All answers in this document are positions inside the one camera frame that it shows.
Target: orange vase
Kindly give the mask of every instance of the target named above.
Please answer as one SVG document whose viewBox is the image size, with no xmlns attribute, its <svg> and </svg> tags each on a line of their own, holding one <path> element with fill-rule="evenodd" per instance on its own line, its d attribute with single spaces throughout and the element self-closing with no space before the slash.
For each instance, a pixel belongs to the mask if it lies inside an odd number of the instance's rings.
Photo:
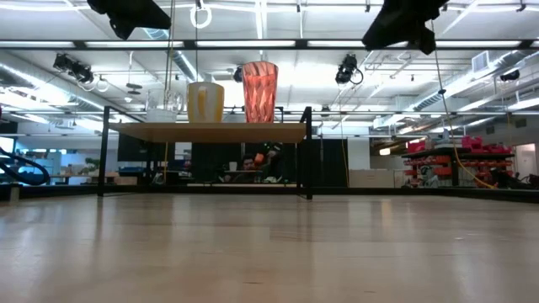
<svg viewBox="0 0 539 303">
<path fill-rule="evenodd" d="M 243 65 L 243 95 L 248 123 L 273 123 L 279 67 L 265 61 Z"/>
</svg>

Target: yellow vase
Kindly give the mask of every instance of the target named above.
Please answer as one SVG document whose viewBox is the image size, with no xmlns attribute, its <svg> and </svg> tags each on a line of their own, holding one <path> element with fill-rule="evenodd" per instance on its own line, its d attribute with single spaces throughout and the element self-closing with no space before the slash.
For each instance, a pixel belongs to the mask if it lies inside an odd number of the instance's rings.
<svg viewBox="0 0 539 303">
<path fill-rule="evenodd" d="M 187 115 L 190 123 L 218 123 L 225 106 L 225 88 L 212 82 L 194 82 L 187 87 Z"/>
</svg>

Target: wooden floor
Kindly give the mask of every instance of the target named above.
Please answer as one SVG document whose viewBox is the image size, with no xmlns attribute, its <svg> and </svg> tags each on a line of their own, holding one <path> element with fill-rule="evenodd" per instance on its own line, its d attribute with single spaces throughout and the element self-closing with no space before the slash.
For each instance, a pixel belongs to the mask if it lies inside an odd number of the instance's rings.
<svg viewBox="0 0 539 303">
<path fill-rule="evenodd" d="M 137 194 L 0 207 L 2 303 L 538 298 L 539 205 Z"/>
</svg>

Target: storage shelf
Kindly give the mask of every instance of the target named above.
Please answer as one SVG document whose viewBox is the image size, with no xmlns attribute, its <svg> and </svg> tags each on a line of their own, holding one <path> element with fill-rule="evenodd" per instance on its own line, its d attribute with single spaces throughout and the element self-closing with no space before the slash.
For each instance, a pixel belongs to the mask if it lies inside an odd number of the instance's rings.
<svg viewBox="0 0 539 303">
<path fill-rule="evenodd" d="M 306 133 L 301 123 L 111 123 L 109 127 L 155 143 L 297 143 Z"/>
</svg>

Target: white ring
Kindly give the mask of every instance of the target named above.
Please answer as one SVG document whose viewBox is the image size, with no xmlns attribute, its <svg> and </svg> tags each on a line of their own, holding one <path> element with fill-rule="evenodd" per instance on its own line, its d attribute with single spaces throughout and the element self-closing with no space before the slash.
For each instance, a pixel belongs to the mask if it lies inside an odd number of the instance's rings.
<svg viewBox="0 0 539 303">
<path fill-rule="evenodd" d="M 203 24 L 196 23 L 196 12 L 199 12 L 199 11 L 206 11 L 206 13 L 208 14 Z M 196 6 L 194 6 L 191 9 L 191 24 L 193 24 L 193 26 L 195 26 L 197 29 L 205 28 L 206 26 L 210 25 L 210 22 L 211 22 L 211 9 L 210 8 L 197 8 Z"/>
</svg>

